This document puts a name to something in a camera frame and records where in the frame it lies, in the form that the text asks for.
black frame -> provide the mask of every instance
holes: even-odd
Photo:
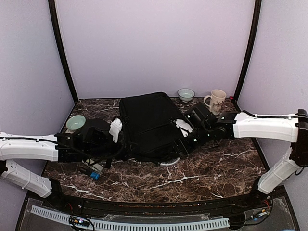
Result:
[[[242,91],[242,88],[243,88],[243,85],[244,85],[245,77],[246,77],[246,74],[247,74],[248,66],[249,66],[249,63],[250,63],[252,50],[254,48],[256,34],[257,34],[257,28],[258,28],[258,23],[259,23],[259,17],[260,17],[260,12],[261,12],[261,3],[262,3],[262,0],[256,0],[255,1],[254,15],[253,15],[253,18],[252,18],[246,54],[245,54],[245,57],[244,57],[240,77],[239,77],[239,80],[238,80],[238,83],[237,83],[237,86],[236,86],[236,89],[235,89],[235,93],[234,93],[234,96],[233,96],[235,101],[238,101],[238,99],[240,97],[240,94],[241,94],[241,91]]]
[[[285,187],[277,187],[273,193],[272,198],[279,198],[284,196],[293,224],[296,230],[299,230],[299,225],[290,202],[289,196],[285,190]],[[52,206],[46,202],[44,199],[40,198],[33,192],[28,192],[24,203],[22,205],[21,212],[19,214],[18,222],[15,231],[19,231],[21,226],[21,221],[24,216],[25,208],[29,198],[43,201],[43,206]],[[124,202],[109,202],[109,201],[99,201],[92,199],[84,199],[74,196],[65,196],[72,207],[74,208],[74,214],[83,216],[86,218],[91,217],[104,217],[106,214],[114,215],[125,215],[125,216],[185,216],[194,214],[204,214],[210,213],[211,217],[223,216],[229,217],[231,219],[237,219],[243,217],[244,212],[250,208],[237,208],[232,207],[230,204],[240,204],[241,201],[245,200],[247,195],[240,195],[230,198],[214,199],[198,202],[185,202],[185,203],[124,203]],[[67,207],[64,211],[70,213],[70,209]]]
[[[62,62],[63,70],[65,73],[66,81],[68,83],[72,98],[76,103],[79,101],[79,98],[77,96],[77,92],[72,80],[72,76],[70,74],[70,70],[68,67],[66,55],[64,52],[64,46],[62,43],[62,38],[61,38],[61,33],[59,29],[59,22],[57,18],[57,12],[56,12],[56,7],[55,7],[55,1],[54,0],[48,0],[49,3],[49,9],[50,9],[50,14],[51,14],[51,21],[52,21],[52,27],[58,47],[58,52],[60,55],[60,59]],[[245,53],[245,58],[241,70],[241,74],[239,76],[239,80],[237,83],[237,87],[234,93],[234,97],[232,99],[232,103],[235,106],[236,110],[241,111],[239,108],[237,101],[239,99],[241,90],[243,88],[244,80],[246,77],[246,73],[248,70],[250,58],[252,55],[252,50],[256,38],[256,33],[257,33],[257,26],[258,26],[258,21],[259,21],[259,16],[260,16],[260,10],[261,10],[261,3],[262,0],[255,0],[255,7],[254,7],[254,14],[253,14],[253,19],[252,19],[252,25],[251,25],[251,30],[250,30],[250,35],[249,35],[249,40],[247,44],[247,49]],[[264,157],[264,154],[255,138],[252,139],[256,150],[259,153],[259,156],[263,162],[263,165],[266,170],[269,170],[269,165]],[[290,199],[287,195],[287,192],[285,190],[285,187],[279,186],[277,187],[274,192],[273,192],[273,198],[281,197],[284,196],[287,204],[289,206],[291,216],[294,222],[294,226],[296,230],[299,230],[299,225],[293,210],[293,207],[291,205]],[[226,209],[226,205],[232,204],[236,201],[242,201],[247,197],[247,195],[240,195],[240,196],[235,196],[235,197],[230,197],[230,198],[224,198],[224,199],[216,199],[216,200],[206,200],[206,201],[199,201],[199,202],[187,202],[187,203],[146,203],[145,204],[140,204],[140,203],[117,203],[117,202],[107,202],[107,201],[98,201],[98,200],[91,200],[91,199],[84,199],[84,198],[79,198],[79,197],[73,197],[73,196],[67,196],[65,195],[65,198],[70,202],[70,204],[75,208],[74,213],[80,214],[85,217],[90,217],[90,216],[104,216],[105,213],[113,213],[113,214],[126,214],[131,213],[132,215],[137,215],[137,216],[161,216],[162,212],[164,215],[168,215],[168,212],[170,215],[187,215],[187,214],[198,214],[198,213],[207,213],[209,212],[211,216],[215,215],[223,215],[225,217],[234,217],[234,216],[242,216],[244,211],[247,209],[244,208],[232,208],[229,207]],[[19,230],[20,225],[21,225],[21,219],[23,217],[26,204],[28,202],[28,198],[34,198],[37,200],[43,200],[36,194],[32,192],[28,192],[26,194],[26,198],[24,200],[21,212],[19,214],[17,226],[16,226],[16,231]],[[50,207],[50,204],[48,204],[46,201],[44,201],[44,206]]]
[[[255,0],[254,14],[253,14],[253,18],[252,18],[252,24],[251,24],[247,49],[246,49],[246,53],[245,53],[245,58],[244,58],[244,61],[243,61],[243,66],[242,66],[241,73],[240,73],[240,76],[239,76],[239,80],[238,80],[238,83],[237,83],[237,86],[236,86],[236,89],[235,89],[235,93],[234,93],[234,96],[233,96],[233,99],[235,101],[237,101],[239,99],[239,96],[241,94],[241,91],[242,91],[242,88],[243,88],[243,85],[244,85],[244,81],[245,81],[245,77],[246,77],[246,74],[247,74],[248,66],[249,66],[249,63],[250,63],[251,54],[252,54],[252,51],[253,51],[253,47],[254,47],[254,43],[255,43],[255,39],[256,39],[256,34],[257,34],[257,27],[258,27],[260,11],[261,11],[261,3],[262,3],[262,0]],[[50,10],[50,16],[51,16],[51,22],[52,22],[54,37],[55,37],[55,40],[56,40],[56,43],[57,43],[58,52],[59,52],[59,55],[60,55],[60,59],[61,59],[61,63],[62,63],[64,73],[65,73],[65,78],[66,78],[67,84],[69,86],[73,100],[74,100],[75,103],[77,103],[79,98],[77,96],[76,88],[74,86],[74,82],[73,82],[71,72],[70,72],[69,67],[68,67],[68,63],[67,63],[67,59],[66,59],[66,55],[65,55],[65,51],[64,51],[64,46],[63,46],[63,42],[62,42],[62,38],[61,38],[61,32],[60,32],[59,22],[58,22],[58,17],[57,17],[57,10],[56,10],[56,6],[55,6],[55,0],[48,0],[48,4],[49,4],[49,10]]]
[[[57,43],[57,47],[58,47],[58,52],[59,52],[59,56],[61,59],[61,63],[62,63],[62,67],[64,70],[64,74],[65,74],[65,78],[69,87],[69,90],[71,91],[71,95],[73,97],[73,100],[75,103],[78,102],[78,96],[77,96],[77,92],[74,86],[74,82],[71,76],[71,72],[69,70],[68,67],[68,63],[67,63],[67,59],[66,59],[66,55],[65,55],[65,51],[64,51],[64,46],[63,46],[63,42],[62,42],[62,38],[61,38],[61,32],[60,32],[60,28],[59,28],[59,22],[58,22],[58,16],[57,16],[57,10],[56,10],[56,5],[55,5],[55,1],[54,0],[48,0],[48,4],[49,4],[49,11],[50,11],[50,16],[51,16],[51,23],[52,23],[52,28],[53,28],[53,32],[54,32],[54,37]]]

ceramic mug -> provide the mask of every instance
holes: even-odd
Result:
[[[209,107],[210,111],[217,116],[221,112],[221,107],[226,97],[227,94],[223,90],[215,89],[212,90],[211,95],[207,95],[204,97],[203,102],[206,106]],[[210,104],[207,104],[205,102],[208,98],[211,98]]]

small bowl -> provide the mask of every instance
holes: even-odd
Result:
[[[71,131],[80,129],[86,123],[86,118],[82,115],[75,115],[66,122],[66,128]]]
[[[182,88],[178,90],[178,95],[180,100],[187,103],[194,98],[194,91],[188,88]]]

marble surface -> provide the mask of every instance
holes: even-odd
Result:
[[[184,112],[202,99],[181,103]],[[119,115],[119,99],[80,100],[71,116],[102,118],[111,122]],[[223,111],[235,111],[227,99]],[[250,192],[254,180],[265,172],[250,139],[222,140],[219,147],[207,143],[172,167],[134,159],[114,161],[111,169],[103,169],[99,180],[78,172],[83,163],[49,162],[43,176],[61,183],[67,195],[118,202],[188,202],[225,198]]]

black bag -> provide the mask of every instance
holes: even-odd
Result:
[[[124,98],[119,107],[129,157],[159,163],[180,156],[174,141],[183,135],[174,121],[186,118],[165,93]]]

